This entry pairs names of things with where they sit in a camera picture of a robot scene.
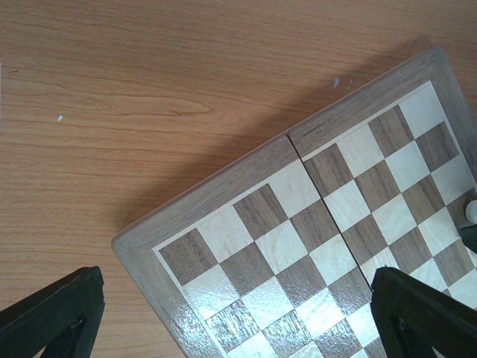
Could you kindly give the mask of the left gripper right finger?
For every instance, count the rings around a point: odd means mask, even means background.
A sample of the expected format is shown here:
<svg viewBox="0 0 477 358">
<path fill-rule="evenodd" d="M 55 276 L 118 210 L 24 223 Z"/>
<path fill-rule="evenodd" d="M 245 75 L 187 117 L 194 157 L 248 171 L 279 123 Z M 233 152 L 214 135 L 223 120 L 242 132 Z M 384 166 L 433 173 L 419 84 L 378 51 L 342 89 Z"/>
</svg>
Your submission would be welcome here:
<svg viewBox="0 0 477 358">
<path fill-rule="evenodd" d="M 370 304 L 388 357 L 476 356 L 476 311 L 394 267 L 376 270 Z"/>
</svg>

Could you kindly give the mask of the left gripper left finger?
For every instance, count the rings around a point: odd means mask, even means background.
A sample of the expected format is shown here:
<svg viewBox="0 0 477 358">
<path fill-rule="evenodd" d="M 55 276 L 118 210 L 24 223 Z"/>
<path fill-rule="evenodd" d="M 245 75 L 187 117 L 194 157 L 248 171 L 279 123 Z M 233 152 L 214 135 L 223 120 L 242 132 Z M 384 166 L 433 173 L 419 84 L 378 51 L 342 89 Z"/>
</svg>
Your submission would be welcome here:
<svg viewBox="0 0 477 358">
<path fill-rule="evenodd" d="M 83 267 L 1 311 L 1 356 L 89 357 L 104 313 L 104 279 Z"/>
</svg>

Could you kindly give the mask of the white queen chess piece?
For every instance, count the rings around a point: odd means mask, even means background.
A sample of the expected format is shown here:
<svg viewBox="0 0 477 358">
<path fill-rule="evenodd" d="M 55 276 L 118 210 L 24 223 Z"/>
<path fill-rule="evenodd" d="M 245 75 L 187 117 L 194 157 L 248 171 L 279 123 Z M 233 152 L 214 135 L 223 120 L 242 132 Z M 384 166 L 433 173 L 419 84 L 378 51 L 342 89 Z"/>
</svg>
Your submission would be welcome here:
<svg viewBox="0 0 477 358">
<path fill-rule="evenodd" d="M 465 216 L 469 222 L 477 224 L 477 200 L 472 200 L 466 205 Z"/>
</svg>

